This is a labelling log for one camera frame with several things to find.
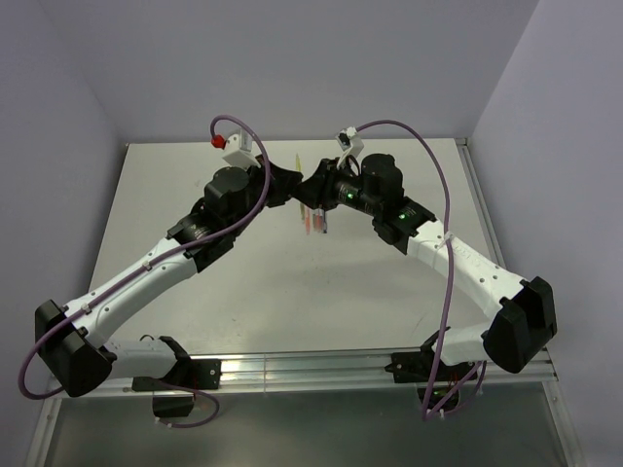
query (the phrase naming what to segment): metal rail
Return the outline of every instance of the metal rail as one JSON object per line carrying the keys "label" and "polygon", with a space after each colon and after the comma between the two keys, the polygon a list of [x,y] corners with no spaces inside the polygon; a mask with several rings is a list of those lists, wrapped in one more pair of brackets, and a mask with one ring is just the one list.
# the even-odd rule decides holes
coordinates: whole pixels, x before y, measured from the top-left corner
{"label": "metal rail", "polygon": [[[385,371],[394,352],[413,352],[417,348],[385,348],[378,350],[336,350],[320,352],[257,353],[245,355],[193,355],[194,359],[219,359],[221,380],[215,394],[257,392],[300,392],[347,389],[382,389],[405,387],[396,384]],[[546,382],[558,380],[547,350],[540,351],[517,375],[506,373],[489,362],[485,384]],[[440,386],[447,382],[440,381]],[[411,383],[425,387],[425,383]],[[57,387],[53,381],[51,388]],[[156,394],[175,394],[157,391]],[[112,379],[102,383],[84,397],[151,397],[154,392],[133,392],[131,379]],[[57,397],[68,397],[65,393]]]}

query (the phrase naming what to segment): white plastic casing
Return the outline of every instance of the white plastic casing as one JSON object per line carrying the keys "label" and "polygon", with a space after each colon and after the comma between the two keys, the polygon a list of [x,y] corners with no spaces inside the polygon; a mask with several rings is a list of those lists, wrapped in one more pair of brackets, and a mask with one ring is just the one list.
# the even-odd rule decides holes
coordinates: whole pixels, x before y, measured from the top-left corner
{"label": "white plastic casing", "polygon": [[260,163],[251,154],[252,149],[249,133],[241,128],[227,138],[222,158],[229,165],[244,170],[253,165],[259,167]]}
{"label": "white plastic casing", "polygon": [[[448,249],[444,244],[444,229],[440,221],[426,222],[418,234],[409,239],[407,255],[426,263],[444,277],[448,277]],[[449,240],[455,257],[455,285],[483,310],[487,322],[446,332],[441,359],[446,365],[465,361],[488,359],[483,347],[483,333],[487,331],[502,298],[512,299],[523,289],[520,275],[496,265],[452,235]]]}
{"label": "white plastic casing", "polygon": [[108,341],[106,350],[117,355],[108,379],[164,377],[176,363],[175,353],[163,341]]}
{"label": "white plastic casing", "polygon": [[[178,246],[179,243],[175,239],[163,238],[147,255],[132,266],[87,295],[69,302],[65,314],[67,316],[74,314],[83,305],[89,303],[98,294],[110,289],[111,286],[134,270],[142,268],[143,265],[158,255]],[[186,258],[183,251],[177,253],[163,260],[151,270],[143,272],[102,303],[94,306],[88,314],[74,321],[74,326],[76,329],[84,327],[88,331],[87,341],[96,348],[101,347],[137,311],[156,299],[165,290],[196,273],[195,262]]]}

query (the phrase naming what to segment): aluminum frame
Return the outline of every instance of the aluminum frame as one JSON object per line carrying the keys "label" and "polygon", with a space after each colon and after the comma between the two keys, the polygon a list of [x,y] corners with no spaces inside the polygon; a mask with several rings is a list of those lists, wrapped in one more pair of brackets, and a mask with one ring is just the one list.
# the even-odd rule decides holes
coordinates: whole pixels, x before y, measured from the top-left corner
{"label": "aluminum frame", "polygon": [[[457,140],[467,182],[477,200],[476,207],[483,227],[491,257],[505,267],[495,231],[485,204],[468,149],[468,140]],[[394,352],[417,351],[417,348],[356,349],[319,352],[282,352],[229,355],[193,355],[192,358],[217,358],[222,361],[220,387],[216,394],[269,393],[292,391],[356,390],[390,387],[405,387],[393,382],[392,374],[385,371]],[[543,348],[517,375],[506,373],[493,362],[489,362],[484,385],[513,384],[518,382],[541,382],[548,400],[566,461],[572,467],[584,467],[586,462],[571,423],[567,407],[558,384],[558,376],[549,352]],[[425,383],[407,384],[425,387]],[[57,387],[51,380],[50,388]],[[133,392],[131,379],[114,379],[101,384],[95,391],[83,396],[107,397],[152,397],[173,395],[178,391]],[[25,465],[39,467],[45,464],[55,422],[62,400],[68,396],[58,394],[44,402],[39,422],[30,446]]]}

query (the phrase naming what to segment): white connector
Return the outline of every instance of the white connector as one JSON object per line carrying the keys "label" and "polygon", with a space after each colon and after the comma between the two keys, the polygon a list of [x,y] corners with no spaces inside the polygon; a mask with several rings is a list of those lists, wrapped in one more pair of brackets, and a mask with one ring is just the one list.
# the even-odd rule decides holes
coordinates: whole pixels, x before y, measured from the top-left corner
{"label": "white connector", "polygon": [[353,156],[354,158],[359,156],[363,150],[363,141],[354,126],[343,129],[335,138],[338,140],[338,143],[340,143],[342,151],[344,151],[338,160],[338,168],[342,168],[348,156]]}
{"label": "white connector", "polygon": [[251,137],[241,128],[227,138],[222,158],[229,165],[244,170],[253,165],[259,167],[260,163],[253,157],[251,150]]}

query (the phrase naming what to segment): black joint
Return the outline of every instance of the black joint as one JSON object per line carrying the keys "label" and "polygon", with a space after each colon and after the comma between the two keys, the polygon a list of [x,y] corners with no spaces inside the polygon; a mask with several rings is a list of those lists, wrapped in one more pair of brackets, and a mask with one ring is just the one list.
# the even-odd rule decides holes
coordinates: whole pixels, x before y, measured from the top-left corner
{"label": "black joint", "polygon": [[[35,311],[35,340],[65,319],[65,308],[52,300]],[[39,350],[39,356],[70,397],[79,397],[97,388],[112,371],[117,356],[104,347],[97,349],[85,340],[85,332],[66,324]]]}
{"label": "black joint", "polygon": [[554,293],[540,277],[522,281],[524,288],[502,309],[484,336],[491,359],[509,373],[519,373],[558,332]]}

